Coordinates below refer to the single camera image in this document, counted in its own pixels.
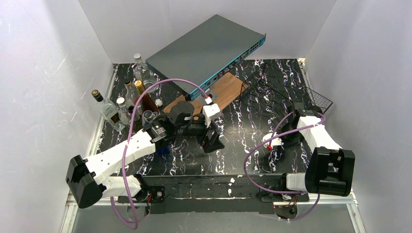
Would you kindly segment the blue square bottle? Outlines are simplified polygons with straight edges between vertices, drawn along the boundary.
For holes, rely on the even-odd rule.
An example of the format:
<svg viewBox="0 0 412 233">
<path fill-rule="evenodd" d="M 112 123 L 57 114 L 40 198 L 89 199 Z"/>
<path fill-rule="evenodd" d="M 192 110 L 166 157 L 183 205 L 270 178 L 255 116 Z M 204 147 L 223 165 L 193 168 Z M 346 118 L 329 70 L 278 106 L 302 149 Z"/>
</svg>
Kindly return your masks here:
<svg viewBox="0 0 412 233">
<path fill-rule="evenodd" d="M 158 112 L 152 112 L 150 110 L 146 110 L 142 114 L 142 126 L 143 128 L 149 125 L 158 115 Z M 156 153 L 159 155 L 168 155 L 170 154 L 171 150 L 169 146 L 165 146 L 161 149 L 156 150 Z"/>
</svg>

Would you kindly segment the gold capped wine bottle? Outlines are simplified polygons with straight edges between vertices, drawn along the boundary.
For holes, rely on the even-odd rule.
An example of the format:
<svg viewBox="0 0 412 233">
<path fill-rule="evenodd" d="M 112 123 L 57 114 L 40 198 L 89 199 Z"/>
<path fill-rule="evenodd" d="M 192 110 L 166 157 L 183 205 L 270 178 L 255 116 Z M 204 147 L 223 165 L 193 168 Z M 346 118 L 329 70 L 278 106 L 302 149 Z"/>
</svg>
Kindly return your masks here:
<svg viewBox="0 0 412 233">
<path fill-rule="evenodd" d="M 139 92 L 140 95 L 146 90 L 146 88 L 145 88 L 145 86 L 144 86 L 144 84 L 141 80 L 135 81 L 134 86 L 135 86 L 135 88 L 137 89 L 137 91 Z M 152 98 L 150 97 L 149 94 L 145 94 L 145 95 L 142 96 L 142 100 L 141 100 L 140 104 L 141 104 L 142 112 L 150 110 L 152 112 L 160 113 L 159 108 L 157 107 L 157 105 L 152 100 Z"/>
</svg>

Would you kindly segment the silver capped dark wine bottle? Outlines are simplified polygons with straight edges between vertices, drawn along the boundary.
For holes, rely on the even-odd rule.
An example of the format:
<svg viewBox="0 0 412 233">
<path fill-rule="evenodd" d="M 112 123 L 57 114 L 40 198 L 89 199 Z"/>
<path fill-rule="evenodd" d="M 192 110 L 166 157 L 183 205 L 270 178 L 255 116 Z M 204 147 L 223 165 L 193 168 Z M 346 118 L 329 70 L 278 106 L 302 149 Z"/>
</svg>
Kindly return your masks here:
<svg viewBox="0 0 412 233">
<path fill-rule="evenodd" d="M 134 107 L 129 106 L 128 107 L 128 112 L 130 113 L 130 116 L 132 116 Z M 132 118 L 132 122 L 133 122 L 133 133 L 137 133 L 140 129 L 142 129 L 143 127 L 143 123 L 142 123 L 142 119 L 141 119 L 141 115 L 138 113 L 138 111 L 135 113 L 134 117 Z"/>
</svg>

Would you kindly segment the clear silver capped bottle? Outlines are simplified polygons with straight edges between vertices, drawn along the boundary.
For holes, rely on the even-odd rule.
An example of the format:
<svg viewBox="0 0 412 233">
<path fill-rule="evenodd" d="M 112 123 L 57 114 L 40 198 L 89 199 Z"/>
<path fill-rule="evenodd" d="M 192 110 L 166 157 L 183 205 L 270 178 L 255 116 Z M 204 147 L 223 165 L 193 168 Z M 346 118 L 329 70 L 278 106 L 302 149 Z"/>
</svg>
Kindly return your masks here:
<svg viewBox="0 0 412 233">
<path fill-rule="evenodd" d="M 116 104 L 119 107 L 120 120 L 125 126 L 129 126 L 131 122 L 131 116 L 127 108 L 126 100 L 123 97 L 119 97 L 116 100 Z"/>
</svg>

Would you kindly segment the clear gold label liquor bottle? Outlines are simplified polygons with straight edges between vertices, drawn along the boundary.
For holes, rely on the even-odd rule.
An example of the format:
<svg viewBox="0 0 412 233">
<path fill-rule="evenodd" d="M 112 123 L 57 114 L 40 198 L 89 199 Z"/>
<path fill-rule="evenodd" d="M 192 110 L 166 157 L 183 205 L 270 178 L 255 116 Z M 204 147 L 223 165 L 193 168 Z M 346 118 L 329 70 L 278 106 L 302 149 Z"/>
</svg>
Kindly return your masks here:
<svg viewBox="0 0 412 233">
<path fill-rule="evenodd" d="M 96 107 L 99 113 L 113 127 L 113 129 L 121 132 L 124 129 L 124 125 L 114 103 L 110 99 L 104 98 L 98 90 L 93 90 L 91 94 L 97 102 Z"/>
</svg>

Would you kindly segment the clear bottle black gold label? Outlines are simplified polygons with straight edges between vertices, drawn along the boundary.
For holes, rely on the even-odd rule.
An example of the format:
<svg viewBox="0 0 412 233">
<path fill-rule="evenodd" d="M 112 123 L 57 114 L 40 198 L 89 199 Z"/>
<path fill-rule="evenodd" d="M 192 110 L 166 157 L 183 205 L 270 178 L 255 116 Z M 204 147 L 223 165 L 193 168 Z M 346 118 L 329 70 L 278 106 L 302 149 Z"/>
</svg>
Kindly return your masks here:
<svg viewBox="0 0 412 233">
<path fill-rule="evenodd" d="M 126 87 L 126 95 L 125 99 L 132 104 L 135 104 L 137 101 L 137 98 L 139 97 L 139 92 L 137 89 L 132 85 L 132 82 L 130 80 L 126 81 L 124 83 Z"/>
</svg>

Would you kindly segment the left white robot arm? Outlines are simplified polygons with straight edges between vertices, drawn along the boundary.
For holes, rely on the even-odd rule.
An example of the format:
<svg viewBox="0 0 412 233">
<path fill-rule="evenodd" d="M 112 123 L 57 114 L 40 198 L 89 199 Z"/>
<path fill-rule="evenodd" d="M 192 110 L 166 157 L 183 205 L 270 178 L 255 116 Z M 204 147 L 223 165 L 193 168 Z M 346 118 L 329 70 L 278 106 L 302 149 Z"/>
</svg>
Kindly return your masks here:
<svg viewBox="0 0 412 233">
<path fill-rule="evenodd" d="M 197 114 L 184 112 L 183 107 L 193 107 L 187 101 L 180 101 L 171 111 L 157 116 L 129 140 L 95 155 L 71 158 L 66 175 L 66 183 L 79 208 L 84 209 L 97 203 L 101 198 L 119 197 L 131 194 L 133 198 L 159 189 L 149 186 L 138 175 L 113 177 L 112 174 L 146 155 L 153 154 L 175 142 L 177 136 L 195 136 L 205 153 L 224 148 L 219 140 L 214 119 L 221 116 L 218 104 L 211 102 Z"/>
</svg>

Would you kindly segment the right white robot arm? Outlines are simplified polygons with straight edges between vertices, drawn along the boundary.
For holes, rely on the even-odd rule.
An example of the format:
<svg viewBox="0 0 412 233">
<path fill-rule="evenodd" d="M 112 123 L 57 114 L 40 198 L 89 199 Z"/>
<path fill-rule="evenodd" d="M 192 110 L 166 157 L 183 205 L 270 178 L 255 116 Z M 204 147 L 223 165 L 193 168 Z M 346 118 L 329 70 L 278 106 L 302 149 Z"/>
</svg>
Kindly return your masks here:
<svg viewBox="0 0 412 233">
<path fill-rule="evenodd" d="M 351 192 L 355 155 L 344 150 L 328 134 L 322 121 L 322 110 L 302 102 L 288 106 L 287 123 L 281 128 L 285 148 L 302 141 L 308 144 L 312 156 L 306 172 L 284 173 L 282 191 L 301 191 L 346 197 Z"/>
</svg>

